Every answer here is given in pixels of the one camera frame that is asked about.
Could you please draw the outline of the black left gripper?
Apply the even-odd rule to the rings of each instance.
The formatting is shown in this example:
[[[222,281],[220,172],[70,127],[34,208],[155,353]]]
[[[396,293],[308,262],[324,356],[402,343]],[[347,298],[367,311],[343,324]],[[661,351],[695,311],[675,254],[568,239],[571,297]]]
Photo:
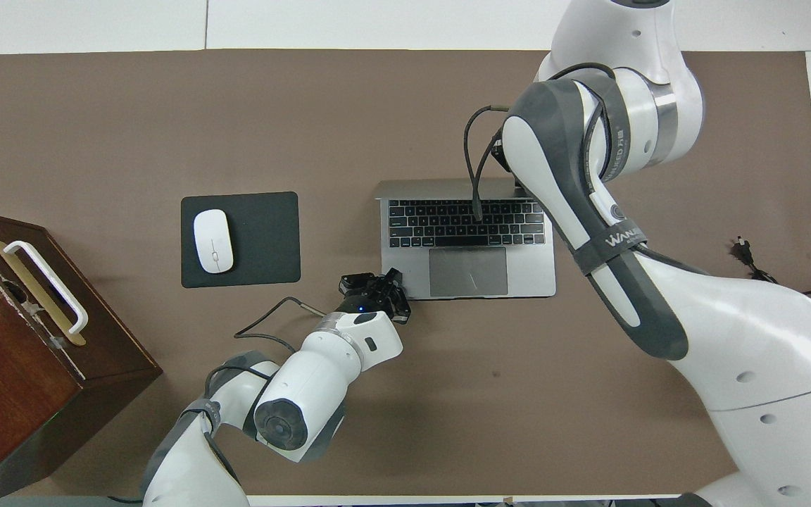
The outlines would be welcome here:
[[[342,302],[336,311],[371,313],[382,311],[392,322],[406,324],[411,308],[403,291],[403,273],[390,268],[383,279],[373,279],[373,273],[346,274],[341,277],[339,292]]]

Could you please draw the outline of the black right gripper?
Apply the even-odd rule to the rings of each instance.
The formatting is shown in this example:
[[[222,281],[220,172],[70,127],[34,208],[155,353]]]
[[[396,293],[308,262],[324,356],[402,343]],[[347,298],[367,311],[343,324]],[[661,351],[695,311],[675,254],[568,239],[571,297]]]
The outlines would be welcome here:
[[[502,132],[496,132],[491,138],[490,155],[495,158],[496,162],[507,172],[510,173],[514,180],[514,187],[516,192],[525,192],[524,186],[515,176],[508,163],[508,158],[505,156]]]

